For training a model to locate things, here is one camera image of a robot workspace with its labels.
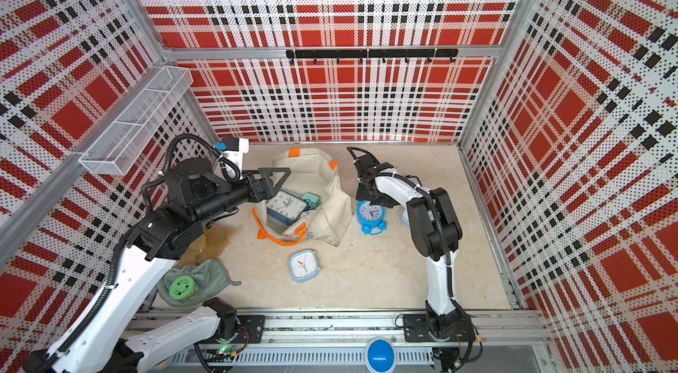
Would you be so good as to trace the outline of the light blue square alarm clock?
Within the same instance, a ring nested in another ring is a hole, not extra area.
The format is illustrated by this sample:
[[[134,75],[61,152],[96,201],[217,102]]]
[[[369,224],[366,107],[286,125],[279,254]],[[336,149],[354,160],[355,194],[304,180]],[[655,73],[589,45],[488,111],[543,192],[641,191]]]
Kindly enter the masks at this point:
[[[319,260],[313,249],[304,249],[290,256],[288,260],[291,279],[305,283],[315,279],[321,271]]]

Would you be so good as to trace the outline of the blue round twin-bell alarm clock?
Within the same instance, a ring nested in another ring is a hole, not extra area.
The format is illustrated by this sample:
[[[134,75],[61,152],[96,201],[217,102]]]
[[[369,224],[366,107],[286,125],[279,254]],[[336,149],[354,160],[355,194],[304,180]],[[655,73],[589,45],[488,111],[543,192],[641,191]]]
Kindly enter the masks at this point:
[[[360,201],[357,220],[364,235],[381,235],[387,229],[386,208],[370,201]]]

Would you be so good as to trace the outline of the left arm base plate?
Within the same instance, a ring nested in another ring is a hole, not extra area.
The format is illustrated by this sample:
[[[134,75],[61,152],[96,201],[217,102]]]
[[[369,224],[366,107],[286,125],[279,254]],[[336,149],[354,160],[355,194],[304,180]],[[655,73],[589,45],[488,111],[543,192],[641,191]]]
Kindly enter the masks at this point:
[[[233,316],[220,322],[210,343],[220,344],[259,344],[264,332],[266,317]]]

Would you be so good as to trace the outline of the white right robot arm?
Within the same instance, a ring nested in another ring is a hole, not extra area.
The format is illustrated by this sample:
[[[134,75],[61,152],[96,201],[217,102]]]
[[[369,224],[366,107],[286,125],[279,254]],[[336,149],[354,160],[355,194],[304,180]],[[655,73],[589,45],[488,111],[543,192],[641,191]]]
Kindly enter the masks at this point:
[[[454,276],[463,231],[448,192],[423,186],[367,150],[349,146],[347,151],[357,170],[358,203],[384,208],[400,205],[404,209],[411,240],[426,259],[426,323],[432,338],[472,341],[474,329],[457,300]]]

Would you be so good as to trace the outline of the beige canvas bag orange handles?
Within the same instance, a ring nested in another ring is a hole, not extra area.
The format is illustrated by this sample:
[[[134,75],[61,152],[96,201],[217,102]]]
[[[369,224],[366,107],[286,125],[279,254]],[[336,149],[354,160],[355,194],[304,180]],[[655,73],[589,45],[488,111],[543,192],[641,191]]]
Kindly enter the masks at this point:
[[[288,168],[274,199],[252,209],[257,238],[292,247],[318,241],[337,247],[352,218],[351,197],[343,191],[339,164],[318,148],[292,147],[273,159],[274,168]]]

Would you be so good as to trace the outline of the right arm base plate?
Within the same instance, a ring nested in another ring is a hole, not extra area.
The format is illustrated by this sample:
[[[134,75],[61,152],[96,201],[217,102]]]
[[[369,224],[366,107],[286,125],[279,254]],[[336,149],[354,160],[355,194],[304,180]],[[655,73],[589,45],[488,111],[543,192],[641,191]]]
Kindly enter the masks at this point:
[[[476,339],[471,318],[459,311],[445,316],[404,315],[403,329],[407,342],[473,342]]]

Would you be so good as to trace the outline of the teal small clock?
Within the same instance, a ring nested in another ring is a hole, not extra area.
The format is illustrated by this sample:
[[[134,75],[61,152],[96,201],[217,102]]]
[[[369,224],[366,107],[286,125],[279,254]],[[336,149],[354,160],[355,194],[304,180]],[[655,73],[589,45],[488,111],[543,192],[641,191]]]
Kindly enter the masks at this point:
[[[305,202],[306,211],[316,210],[321,205],[321,197],[314,193],[306,192],[302,196],[302,200]]]

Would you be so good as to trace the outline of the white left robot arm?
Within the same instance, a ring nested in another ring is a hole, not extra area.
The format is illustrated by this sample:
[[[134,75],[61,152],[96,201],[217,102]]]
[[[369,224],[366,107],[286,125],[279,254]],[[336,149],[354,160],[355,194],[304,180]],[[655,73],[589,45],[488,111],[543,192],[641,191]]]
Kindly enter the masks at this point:
[[[50,348],[29,354],[24,371],[142,372],[219,332],[229,338],[238,334],[236,309],[212,297],[148,338],[121,336],[150,291],[203,235],[206,225],[240,205],[273,198],[291,175],[289,168],[241,172],[232,161],[224,163],[233,175],[216,175],[210,160],[192,158],[143,186],[148,191],[166,185],[167,202],[121,237],[95,298]]]

